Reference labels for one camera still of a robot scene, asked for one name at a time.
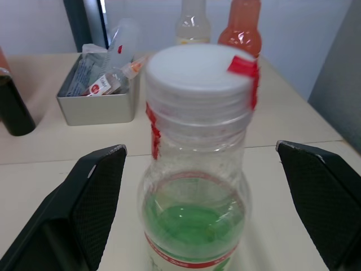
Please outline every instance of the white table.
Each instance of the white table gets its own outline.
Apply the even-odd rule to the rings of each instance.
[[[99,270],[145,270],[147,255],[136,211],[136,190],[151,161],[144,82],[134,121],[67,126],[55,96],[77,54],[13,56],[15,82],[37,122],[24,137],[0,126],[0,257],[44,197],[64,181],[77,159],[94,150],[127,145],[116,217]],[[263,59],[259,105],[246,139],[244,171],[253,216],[231,271],[326,271],[298,218],[274,145],[279,139],[315,143],[340,154],[354,169],[359,156]]]
[[[360,156],[345,143],[311,145],[341,155],[361,174]],[[150,155],[126,159],[117,213],[100,271],[146,270],[148,258],[136,194],[150,161]],[[0,165],[0,257],[75,162]],[[243,168],[253,195],[253,213],[231,271],[327,271],[294,208],[274,146],[247,148]]]
[[[68,126],[55,99],[78,54],[12,56],[9,63],[14,80],[37,128],[15,138],[0,123],[0,164],[75,160],[119,143],[129,155],[148,155],[150,127],[145,114],[144,81],[135,119],[127,124]],[[279,139],[298,143],[341,140],[320,117],[261,58],[259,104],[250,124],[246,146],[274,146]]]

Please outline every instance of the silver container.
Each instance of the silver container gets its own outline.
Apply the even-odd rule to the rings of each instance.
[[[125,94],[97,97],[66,97],[81,56],[61,86],[56,98],[67,124],[94,125],[109,123],[129,123],[134,119],[137,97],[139,97],[139,76],[131,81],[129,92]]]

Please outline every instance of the white wall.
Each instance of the white wall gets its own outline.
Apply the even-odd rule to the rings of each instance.
[[[263,0],[259,29],[262,54],[308,99],[351,0]],[[143,27],[141,50],[175,42],[181,0],[105,0],[109,27],[121,17]],[[230,0],[208,0],[212,42],[226,27]]]
[[[0,0],[6,55],[76,52],[63,0]]]

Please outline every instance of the white bottle cap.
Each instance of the white bottle cap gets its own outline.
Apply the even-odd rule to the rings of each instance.
[[[146,68],[147,102],[161,132],[191,138],[223,138],[246,129],[253,79],[228,70],[234,56],[255,61],[229,46],[174,46],[155,54]]]

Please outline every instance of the green liquid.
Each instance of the green liquid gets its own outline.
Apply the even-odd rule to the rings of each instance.
[[[197,262],[220,257],[236,246],[244,222],[243,209],[236,200],[226,198],[210,208],[180,204],[171,195],[159,194],[147,198],[143,217],[153,241],[166,254]]]
[[[219,222],[220,214],[196,205],[173,206],[160,214],[160,232],[183,245],[199,246],[224,239],[231,230],[230,223]]]

